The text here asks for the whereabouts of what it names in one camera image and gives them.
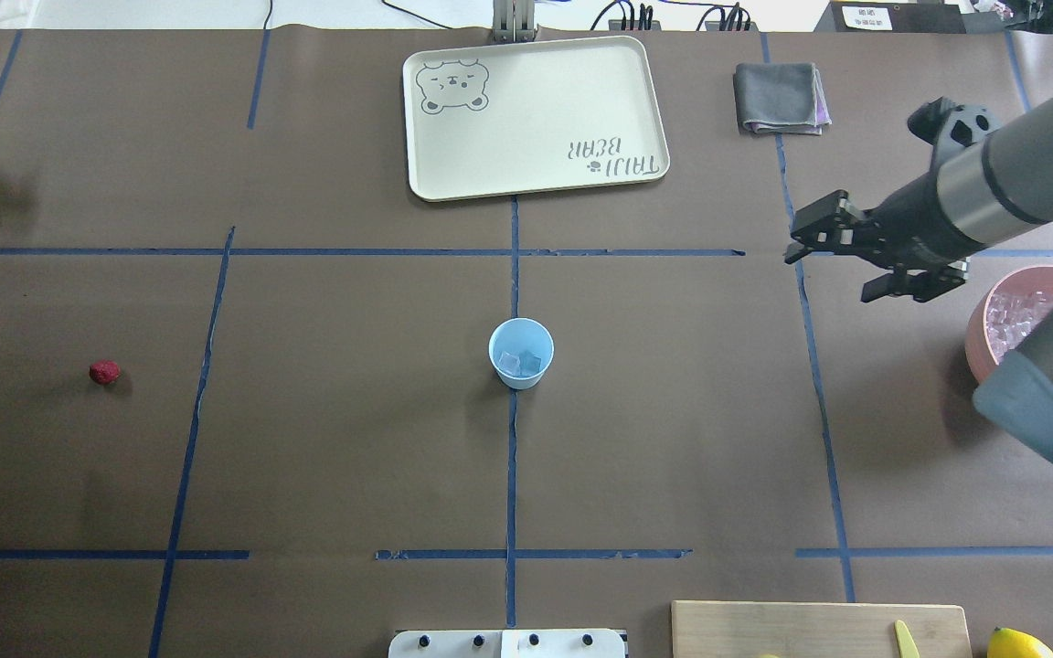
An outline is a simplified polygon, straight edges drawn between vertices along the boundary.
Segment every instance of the wooden cutting board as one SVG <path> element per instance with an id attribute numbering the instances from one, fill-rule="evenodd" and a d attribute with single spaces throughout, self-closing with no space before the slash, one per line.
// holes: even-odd
<path id="1" fill-rule="evenodd" d="M 674 600 L 674 658 L 898 658 L 902 620 L 920 658 L 973 658 L 957 605 Z"/>

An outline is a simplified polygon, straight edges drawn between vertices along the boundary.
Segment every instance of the bear face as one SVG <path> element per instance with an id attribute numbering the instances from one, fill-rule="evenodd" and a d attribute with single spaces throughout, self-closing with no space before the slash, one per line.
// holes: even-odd
<path id="1" fill-rule="evenodd" d="M 425 64 L 417 72 L 417 86 L 423 95 L 421 109 L 431 115 L 441 113 L 444 107 L 469 107 L 480 112 L 489 103 L 486 80 L 490 80 L 490 71 L 477 59 L 441 62 L 436 66 Z"/>

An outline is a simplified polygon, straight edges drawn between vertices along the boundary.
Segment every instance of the light blue cup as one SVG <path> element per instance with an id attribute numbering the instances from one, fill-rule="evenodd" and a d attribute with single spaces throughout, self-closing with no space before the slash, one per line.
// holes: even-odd
<path id="1" fill-rule="evenodd" d="M 490 335 L 489 354 L 490 365 L 502 382 L 522 391 L 543 378 L 555 358 L 555 341 L 547 326 L 528 317 L 514 317 Z"/>

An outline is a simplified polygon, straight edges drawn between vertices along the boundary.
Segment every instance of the lemon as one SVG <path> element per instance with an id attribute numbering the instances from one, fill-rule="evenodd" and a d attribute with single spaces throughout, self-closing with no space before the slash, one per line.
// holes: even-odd
<path id="1" fill-rule="evenodd" d="M 1053 651 L 1032 634 L 994 629 L 986 658 L 1053 658 Z"/>

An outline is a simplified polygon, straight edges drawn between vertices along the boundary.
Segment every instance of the cloth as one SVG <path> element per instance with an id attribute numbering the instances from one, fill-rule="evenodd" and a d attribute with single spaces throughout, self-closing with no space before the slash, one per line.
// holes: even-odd
<path id="1" fill-rule="evenodd" d="M 734 73 L 738 123 L 753 134 L 822 135 L 831 124 L 814 63 L 740 63 Z"/>

